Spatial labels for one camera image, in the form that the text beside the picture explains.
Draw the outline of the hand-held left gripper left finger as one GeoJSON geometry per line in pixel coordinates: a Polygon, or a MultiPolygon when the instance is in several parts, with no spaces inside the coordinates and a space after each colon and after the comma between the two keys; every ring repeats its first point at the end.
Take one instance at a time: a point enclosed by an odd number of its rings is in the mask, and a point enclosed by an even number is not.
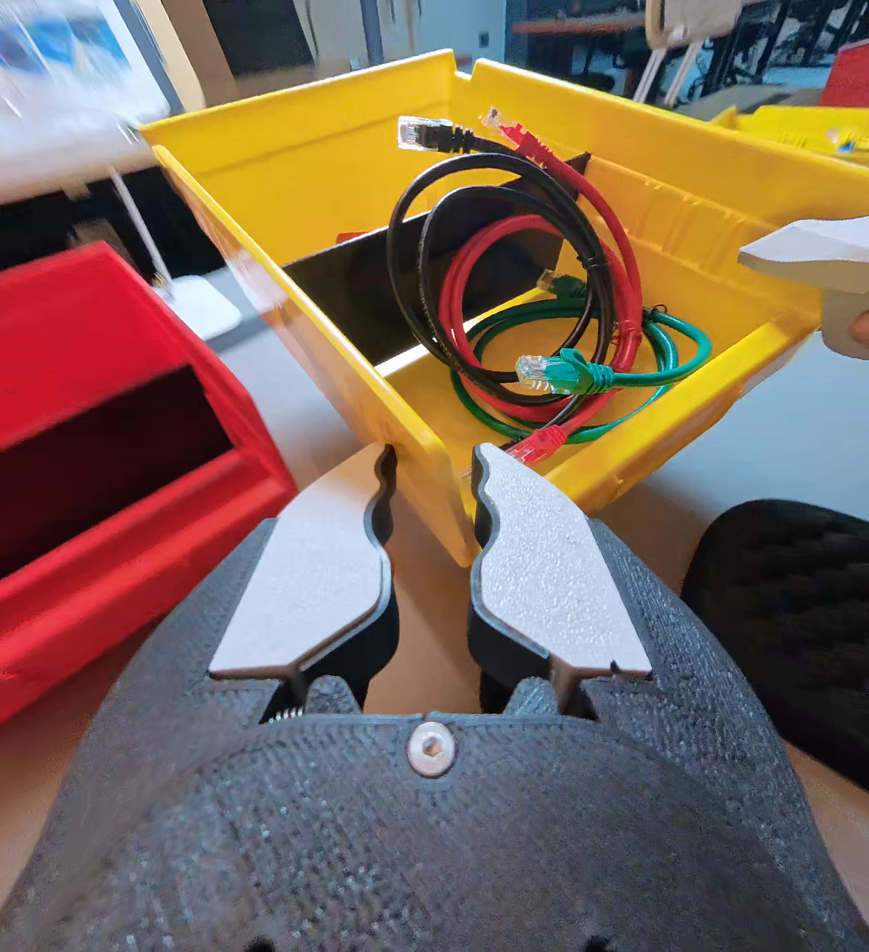
{"type": "Polygon", "coordinates": [[[341,679],[359,710],[393,660],[399,612],[385,546],[396,465],[393,446],[369,445],[268,522],[209,662],[219,682],[278,682],[262,718],[301,716],[324,676],[341,679]]]}

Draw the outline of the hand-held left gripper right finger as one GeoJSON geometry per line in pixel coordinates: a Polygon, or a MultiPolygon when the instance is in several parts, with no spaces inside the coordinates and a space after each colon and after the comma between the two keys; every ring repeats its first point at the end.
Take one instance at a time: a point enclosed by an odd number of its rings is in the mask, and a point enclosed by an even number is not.
{"type": "Polygon", "coordinates": [[[640,612],[623,593],[593,522],[498,446],[472,459],[480,553],[470,570],[468,649],[484,710],[538,678],[569,710],[584,681],[653,678],[640,612]]]}

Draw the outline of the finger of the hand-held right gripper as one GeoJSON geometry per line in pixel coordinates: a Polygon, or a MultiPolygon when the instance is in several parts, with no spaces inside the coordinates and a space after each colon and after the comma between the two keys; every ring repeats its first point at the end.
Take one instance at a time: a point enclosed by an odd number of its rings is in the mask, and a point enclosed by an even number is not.
{"type": "Polygon", "coordinates": [[[869,361],[869,348],[852,336],[851,326],[869,310],[869,293],[822,291],[821,335],[825,346],[842,356],[869,361]]]}
{"type": "Polygon", "coordinates": [[[741,247],[738,262],[815,289],[869,293],[869,216],[793,222],[741,247]]]}

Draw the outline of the yellow plastic bin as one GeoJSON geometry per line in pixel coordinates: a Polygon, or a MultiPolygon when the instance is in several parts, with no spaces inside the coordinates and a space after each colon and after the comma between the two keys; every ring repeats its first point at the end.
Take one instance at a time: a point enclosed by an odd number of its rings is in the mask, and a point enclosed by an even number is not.
{"type": "Polygon", "coordinates": [[[869,168],[869,109],[763,105],[739,113],[732,106],[710,124],[869,168]]]}
{"type": "Polygon", "coordinates": [[[365,443],[393,445],[398,488],[462,566],[479,552],[477,422],[432,356],[385,379],[353,331],[287,272],[339,234],[376,232],[432,153],[398,149],[402,115],[486,128],[498,108],[586,177],[628,233],[644,302],[702,328],[714,355],[671,393],[539,472],[587,514],[714,426],[817,330],[818,292],[738,264],[741,246],[800,219],[869,216],[869,169],[594,89],[425,54],[144,126],[143,137],[250,299],[365,443]]]}

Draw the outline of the black bin divider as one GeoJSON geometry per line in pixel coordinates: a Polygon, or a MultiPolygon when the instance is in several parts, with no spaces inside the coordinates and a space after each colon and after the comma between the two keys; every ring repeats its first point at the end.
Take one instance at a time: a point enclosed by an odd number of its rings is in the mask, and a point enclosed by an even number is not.
{"type": "Polygon", "coordinates": [[[0,581],[233,448],[190,365],[0,451],[0,581]]]}
{"type": "MultiPolygon", "coordinates": [[[[421,311],[417,275],[417,246],[429,208],[443,194],[484,184],[485,196],[453,201],[434,224],[430,279],[435,299],[454,256],[488,225],[528,213],[503,197],[499,187],[550,200],[536,185],[511,173],[487,170],[456,173],[427,187],[406,215],[397,246],[398,275],[409,304],[421,311]]],[[[295,284],[349,339],[369,364],[378,365],[408,351],[417,340],[393,295],[386,265],[386,237],[395,199],[382,202],[382,224],[284,267],[295,284]]],[[[500,239],[472,269],[462,299],[462,314],[472,319],[533,290],[542,272],[559,262],[563,239],[545,232],[524,231],[500,239]]]]}

